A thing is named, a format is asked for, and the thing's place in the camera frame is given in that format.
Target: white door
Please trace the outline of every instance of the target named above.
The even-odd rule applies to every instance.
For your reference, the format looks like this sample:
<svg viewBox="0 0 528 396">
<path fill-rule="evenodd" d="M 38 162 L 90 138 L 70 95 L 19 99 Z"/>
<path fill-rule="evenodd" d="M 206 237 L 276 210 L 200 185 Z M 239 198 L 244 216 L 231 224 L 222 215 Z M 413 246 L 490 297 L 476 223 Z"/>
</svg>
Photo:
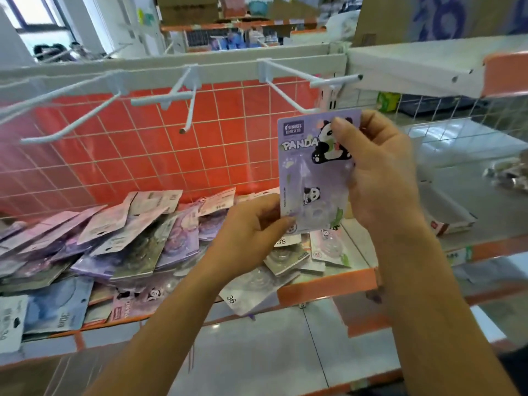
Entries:
<svg viewBox="0 0 528 396">
<path fill-rule="evenodd" d="M 137 29 L 136 7 L 131 0 L 94 0 L 113 49 L 130 44 L 115 56 L 141 58 L 147 56 L 144 35 Z"/>
</svg>

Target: hand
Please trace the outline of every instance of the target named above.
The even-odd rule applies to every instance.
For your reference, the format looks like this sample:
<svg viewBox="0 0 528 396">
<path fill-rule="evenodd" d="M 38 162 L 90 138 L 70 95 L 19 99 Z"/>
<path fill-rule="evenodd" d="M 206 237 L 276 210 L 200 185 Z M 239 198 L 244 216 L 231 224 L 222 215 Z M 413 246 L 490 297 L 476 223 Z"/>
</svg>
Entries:
<svg viewBox="0 0 528 396">
<path fill-rule="evenodd" d="M 372 110 L 361 114 L 360 130 L 342 118 L 333 119 L 332 130 L 356 162 L 348 197 L 354 217 L 371 235 L 423 220 L 409 136 Z"/>
<path fill-rule="evenodd" d="M 260 266 L 275 243 L 295 224 L 293 217 L 281 218 L 280 199 L 278 194 L 269 194 L 229 209 L 202 259 L 217 268 L 226 283 Z"/>
</svg>

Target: person's left hand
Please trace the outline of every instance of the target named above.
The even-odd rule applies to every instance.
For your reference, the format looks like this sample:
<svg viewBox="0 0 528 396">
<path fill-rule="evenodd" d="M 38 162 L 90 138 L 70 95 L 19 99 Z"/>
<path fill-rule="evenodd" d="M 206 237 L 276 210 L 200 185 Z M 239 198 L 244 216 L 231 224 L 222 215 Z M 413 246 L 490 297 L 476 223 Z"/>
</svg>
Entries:
<svg viewBox="0 0 528 396">
<path fill-rule="evenodd" d="M 228 282 L 260 266 L 295 224 L 293 217 L 281 218 L 280 202 L 278 194 L 269 194 L 231 207 L 203 264 Z"/>
</svg>

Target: forearm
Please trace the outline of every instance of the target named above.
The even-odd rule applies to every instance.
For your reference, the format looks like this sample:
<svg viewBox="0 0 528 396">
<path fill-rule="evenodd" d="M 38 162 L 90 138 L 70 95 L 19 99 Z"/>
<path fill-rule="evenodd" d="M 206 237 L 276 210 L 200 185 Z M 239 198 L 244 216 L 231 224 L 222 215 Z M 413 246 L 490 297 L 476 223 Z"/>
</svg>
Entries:
<svg viewBox="0 0 528 396">
<path fill-rule="evenodd" d="M 419 214 L 371 233 L 398 356 L 411 396 L 517 395 Z"/>
<path fill-rule="evenodd" d="M 85 395 L 167 395 L 226 279 L 205 269 L 206 255 Z"/>
</svg>

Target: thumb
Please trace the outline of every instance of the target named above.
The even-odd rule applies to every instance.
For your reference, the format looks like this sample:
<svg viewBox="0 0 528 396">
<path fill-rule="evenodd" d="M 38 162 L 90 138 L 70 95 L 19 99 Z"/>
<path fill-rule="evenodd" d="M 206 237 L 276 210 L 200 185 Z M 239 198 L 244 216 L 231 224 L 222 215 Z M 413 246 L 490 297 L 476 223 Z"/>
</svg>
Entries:
<svg viewBox="0 0 528 396">
<path fill-rule="evenodd" d="M 365 159 L 376 148 L 358 128 L 343 118 L 335 117 L 331 127 L 335 139 L 345 146 L 356 162 Z"/>
<path fill-rule="evenodd" d="M 260 233 L 260 237 L 265 243 L 275 244 L 294 224 L 294 217 L 283 216 L 264 229 Z"/>
</svg>

